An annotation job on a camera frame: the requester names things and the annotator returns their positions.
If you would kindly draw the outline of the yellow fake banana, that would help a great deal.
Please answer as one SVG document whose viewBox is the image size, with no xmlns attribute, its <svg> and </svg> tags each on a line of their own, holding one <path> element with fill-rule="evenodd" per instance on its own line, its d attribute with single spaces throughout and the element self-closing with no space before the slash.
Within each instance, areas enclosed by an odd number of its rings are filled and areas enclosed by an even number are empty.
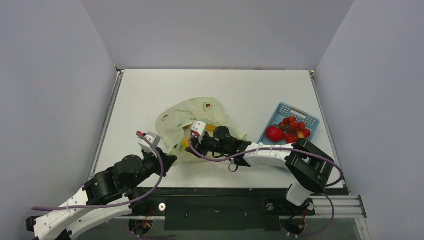
<svg viewBox="0 0 424 240">
<path fill-rule="evenodd" d="M 189 139 L 187 137 L 181 140 L 181 147 L 185 150 L 190 147 Z"/>
</svg>

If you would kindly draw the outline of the pale green plastic bag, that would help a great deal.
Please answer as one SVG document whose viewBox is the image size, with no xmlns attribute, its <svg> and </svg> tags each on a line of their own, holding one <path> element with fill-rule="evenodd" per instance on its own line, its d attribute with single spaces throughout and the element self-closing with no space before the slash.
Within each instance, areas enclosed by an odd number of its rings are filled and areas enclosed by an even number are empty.
<svg viewBox="0 0 424 240">
<path fill-rule="evenodd" d="M 168 148 L 168 154 L 177 157 L 174 166 L 200 160 L 186 152 L 183 147 L 183 139 L 189 136 L 190 127 L 194 121 L 202 121 L 215 127 L 228 127 L 232 136 L 243 141 L 247 140 L 247 134 L 234 126 L 223 105 L 217 99 L 197 97 L 185 100 L 162 112 L 155 121 L 156 132 Z"/>
</svg>

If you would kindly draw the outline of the red fake apple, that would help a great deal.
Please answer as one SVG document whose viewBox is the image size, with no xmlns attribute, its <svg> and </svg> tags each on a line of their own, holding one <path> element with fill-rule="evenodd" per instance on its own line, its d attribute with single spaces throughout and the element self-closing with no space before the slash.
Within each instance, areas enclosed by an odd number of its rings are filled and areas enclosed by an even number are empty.
<svg viewBox="0 0 424 240">
<path fill-rule="evenodd" d="M 269 126 L 265 131 L 265 136 L 271 142 L 277 143 L 285 138 L 285 133 L 282 129 L 275 125 Z"/>
</svg>

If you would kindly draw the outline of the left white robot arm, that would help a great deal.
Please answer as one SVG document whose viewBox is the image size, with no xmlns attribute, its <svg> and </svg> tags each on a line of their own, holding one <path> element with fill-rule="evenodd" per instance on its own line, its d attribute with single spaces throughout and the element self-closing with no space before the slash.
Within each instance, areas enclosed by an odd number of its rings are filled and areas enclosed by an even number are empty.
<svg viewBox="0 0 424 240">
<path fill-rule="evenodd" d="M 165 177 L 177 157 L 160 151 L 127 155 L 97 173 L 78 192 L 45 215 L 26 219 L 26 230 L 36 240 L 74 240 L 80 234 L 117 217 L 151 211 L 148 191 L 139 185 L 156 174 Z"/>
</svg>

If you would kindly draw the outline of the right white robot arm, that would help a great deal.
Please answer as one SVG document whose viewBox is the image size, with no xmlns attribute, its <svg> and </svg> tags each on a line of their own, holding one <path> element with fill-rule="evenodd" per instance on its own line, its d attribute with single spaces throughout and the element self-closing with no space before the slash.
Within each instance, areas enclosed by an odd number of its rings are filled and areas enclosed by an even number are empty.
<svg viewBox="0 0 424 240">
<path fill-rule="evenodd" d="M 226 126 L 217 127 L 210 135 L 201 121 L 192 124 L 186 150 L 207 161 L 228 161 L 237 168 L 269 166 L 288 170 L 294 182 L 282 199 L 282 207 L 289 214 L 296 213 L 312 194 L 324 193 L 337 166 L 304 138 L 295 143 L 266 145 L 237 139 Z"/>
</svg>

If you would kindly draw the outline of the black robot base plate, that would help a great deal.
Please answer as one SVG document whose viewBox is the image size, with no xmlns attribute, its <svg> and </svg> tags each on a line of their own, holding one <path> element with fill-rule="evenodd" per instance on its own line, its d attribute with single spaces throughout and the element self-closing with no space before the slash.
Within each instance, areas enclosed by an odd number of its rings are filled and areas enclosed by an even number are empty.
<svg viewBox="0 0 424 240">
<path fill-rule="evenodd" d="M 315 216 L 308 198 L 301 206 L 286 200 L 285 188 L 159 188 L 131 213 L 130 227 L 158 226 L 166 231 L 279 231 L 297 228 Z"/>
</svg>

